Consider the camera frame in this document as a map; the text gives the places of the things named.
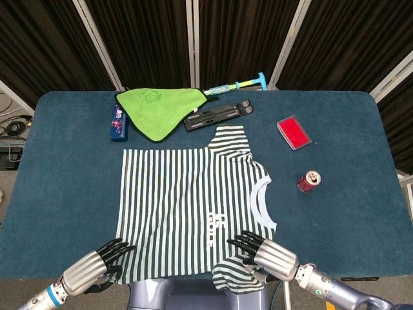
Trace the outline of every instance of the cable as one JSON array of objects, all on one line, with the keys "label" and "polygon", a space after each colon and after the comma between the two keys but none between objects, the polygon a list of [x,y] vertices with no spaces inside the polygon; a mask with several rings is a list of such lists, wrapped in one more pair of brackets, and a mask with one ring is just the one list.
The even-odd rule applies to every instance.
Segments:
[{"label": "cable", "polygon": [[23,140],[23,141],[26,141],[26,139],[24,139],[22,137],[19,137],[19,136],[11,136],[11,137],[3,136],[3,137],[0,137],[0,140]]},{"label": "cable", "polygon": [[25,143],[0,143],[0,146],[6,147],[7,145],[25,145]]},{"label": "cable", "polygon": [[14,112],[16,112],[16,111],[18,111],[18,110],[22,110],[22,109],[23,109],[23,108],[17,108],[17,109],[15,109],[15,110],[13,110],[13,111],[10,111],[10,112],[4,113],[4,114],[0,114],[0,116],[9,115],[9,114],[11,114],[11,113],[14,113]]},{"label": "cable", "polygon": [[7,106],[7,108],[5,108],[4,110],[1,110],[0,113],[3,113],[4,111],[6,111],[8,108],[10,108],[10,107],[12,106],[13,99],[10,98],[10,100],[11,100],[11,102],[10,102],[10,104]]},{"label": "cable", "polygon": [[11,152],[12,152],[12,148],[10,146],[10,144],[8,145],[8,160],[12,163],[18,163],[19,161],[21,161],[21,159],[19,160],[12,160],[11,157]]},{"label": "cable", "polygon": [[9,136],[20,136],[26,129],[26,123],[23,123],[22,121],[12,121],[5,128],[5,132]]},{"label": "cable", "polygon": [[9,118],[6,118],[3,121],[0,121],[0,124],[6,121],[12,121],[13,119],[19,119],[19,118],[25,119],[27,122],[31,122],[33,117],[31,115],[25,115],[25,114],[10,116]]},{"label": "cable", "polygon": [[272,295],[270,310],[274,310],[274,302],[276,301],[277,292],[278,292],[279,287],[281,286],[281,283],[282,281],[280,280],[277,284],[274,294]]}]

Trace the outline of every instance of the green towel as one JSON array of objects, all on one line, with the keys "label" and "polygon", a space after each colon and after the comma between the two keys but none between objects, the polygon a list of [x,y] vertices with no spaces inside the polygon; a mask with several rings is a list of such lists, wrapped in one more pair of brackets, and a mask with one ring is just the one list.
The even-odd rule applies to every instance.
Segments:
[{"label": "green towel", "polygon": [[208,98],[197,88],[138,88],[116,95],[135,127],[150,141],[161,142]]}]

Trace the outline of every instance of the soda can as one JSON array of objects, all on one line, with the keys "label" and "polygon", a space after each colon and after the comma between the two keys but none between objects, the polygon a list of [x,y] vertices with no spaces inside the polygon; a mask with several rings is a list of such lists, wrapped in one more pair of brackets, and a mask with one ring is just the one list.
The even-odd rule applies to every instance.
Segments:
[{"label": "soda can", "polygon": [[308,171],[297,181],[297,187],[301,192],[309,192],[317,187],[321,182],[320,173],[317,171]]}]

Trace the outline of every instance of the can lid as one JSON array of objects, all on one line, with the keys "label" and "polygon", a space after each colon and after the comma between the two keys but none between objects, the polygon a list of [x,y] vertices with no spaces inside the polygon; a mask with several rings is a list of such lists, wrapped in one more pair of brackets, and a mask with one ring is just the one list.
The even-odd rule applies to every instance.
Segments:
[{"label": "can lid", "polygon": [[314,185],[314,186],[319,185],[320,182],[321,182],[320,173],[318,173],[317,171],[314,171],[314,170],[308,171],[305,174],[305,179],[309,184]]}]

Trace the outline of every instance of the gray base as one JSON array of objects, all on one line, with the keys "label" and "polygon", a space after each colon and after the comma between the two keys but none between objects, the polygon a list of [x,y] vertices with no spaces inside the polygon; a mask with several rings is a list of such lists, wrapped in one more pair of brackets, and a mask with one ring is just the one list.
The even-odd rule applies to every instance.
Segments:
[{"label": "gray base", "polygon": [[211,280],[157,279],[130,285],[128,310],[267,310],[267,288],[236,295],[218,292]]}]

